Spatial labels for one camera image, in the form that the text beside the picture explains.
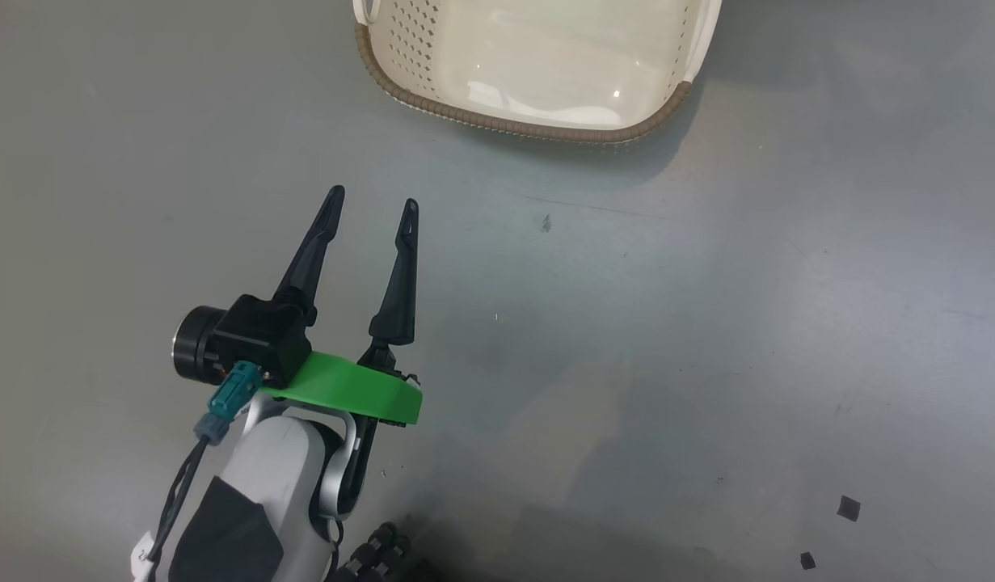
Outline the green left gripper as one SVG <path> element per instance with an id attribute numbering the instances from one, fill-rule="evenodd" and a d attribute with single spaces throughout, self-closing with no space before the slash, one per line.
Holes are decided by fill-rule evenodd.
<path id="1" fill-rule="evenodd" d="M 306 231 L 273 302 L 297 306 L 306 327 L 316 323 L 316 294 L 328 244 L 334 240 L 345 200 L 345 188 L 335 185 Z M 388 424 L 417 424 L 423 395 L 419 387 L 390 375 L 396 373 L 393 346 L 415 342 L 417 255 L 420 207 L 406 200 L 394 246 L 389 284 L 369 327 L 370 346 L 356 362 L 320 352 L 310 354 L 297 376 L 285 387 L 262 386 L 262 393 L 297 405 L 330 408 L 378 419 Z"/>

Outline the cream perforated laundry basket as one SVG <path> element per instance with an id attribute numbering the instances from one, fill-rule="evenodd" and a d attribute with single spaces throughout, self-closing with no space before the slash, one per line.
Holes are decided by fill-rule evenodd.
<path id="1" fill-rule="evenodd" d="M 383 91 L 445 120 L 616 145 L 689 95 L 723 0 L 352 0 Z"/>

